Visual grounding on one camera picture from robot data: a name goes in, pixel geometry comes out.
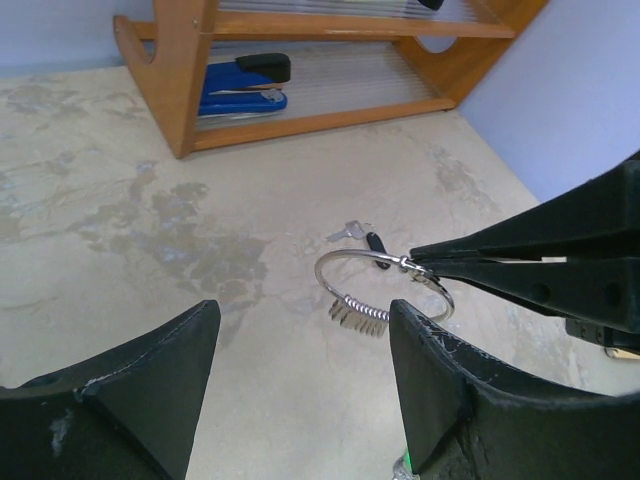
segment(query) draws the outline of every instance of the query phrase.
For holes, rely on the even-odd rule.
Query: wooden shelf board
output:
[[[482,0],[220,0],[215,34],[383,35],[512,38]]]
[[[214,35],[313,35],[322,39],[334,36],[358,37],[475,37],[512,38],[513,29],[499,23],[437,22],[407,18],[377,18],[297,13],[218,12]]]
[[[260,124],[201,130],[196,132],[192,148],[193,150],[206,150],[439,110],[449,110],[454,107],[455,102],[453,100],[432,98],[412,103],[373,107],[350,112],[326,113],[306,118],[292,118]]]
[[[132,22],[133,28],[140,40],[143,42],[151,42],[157,40],[157,25],[155,22]],[[314,34],[314,33],[282,33],[274,31],[263,31],[255,33],[229,33],[229,32],[214,32],[214,41],[253,41],[253,42],[318,42],[318,41],[332,41],[332,42],[395,42],[401,37],[396,35],[383,35],[383,34],[367,34],[360,32],[358,35],[353,35],[349,32],[333,32],[331,34]]]

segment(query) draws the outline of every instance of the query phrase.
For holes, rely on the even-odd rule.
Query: light blue wall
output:
[[[151,0],[0,0],[0,76],[120,64],[111,18]]]
[[[540,200],[615,166],[640,149],[640,1],[551,0],[461,111]]]

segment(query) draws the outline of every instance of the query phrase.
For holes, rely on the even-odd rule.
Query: white wall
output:
[[[640,149],[639,25],[638,0],[551,0],[463,103],[540,200]]]

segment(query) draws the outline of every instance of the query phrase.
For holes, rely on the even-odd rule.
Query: key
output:
[[[366,235],[362,225],[357,220],[352,220],[351,222],[347,222],[344,225],[344,229],[340,230],[333,235],[329,235],[327,240],[330,242],[337,242],[338,240],[342,240],[343,238],[352,237],[360,240],[364,238]]]
[[[370,223],[365,223],[363,225],[357,220],[352,220],[345,224],[344,229],[334,233],[333,235],[329,235],[327,240],[330,242],[337,242],[338,240],[342,240],[347,237],[356,238],[358,240],[364,238],[367,241],[369,248],[374,252],[387,253],[387,250],[384,248],[384,244],[382,243],[382,239],[373,231],[373,225]],[[391,266],[382,262],[376,262],[376,265],[382,270],[388,270]]]

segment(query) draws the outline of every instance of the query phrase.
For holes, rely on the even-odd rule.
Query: silver key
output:
[[[364,238],[367,233],[373,231],[373,225],[370,223],[362,224],[357,220],[352,220],[347,222],[344,226],[344,229],[339,232],[334,233],[333,235],[329,235],[327,237],[327,241],[329,242],[337,242],[338,240],[342,240],[343,238],[351,237],[356,239]]]

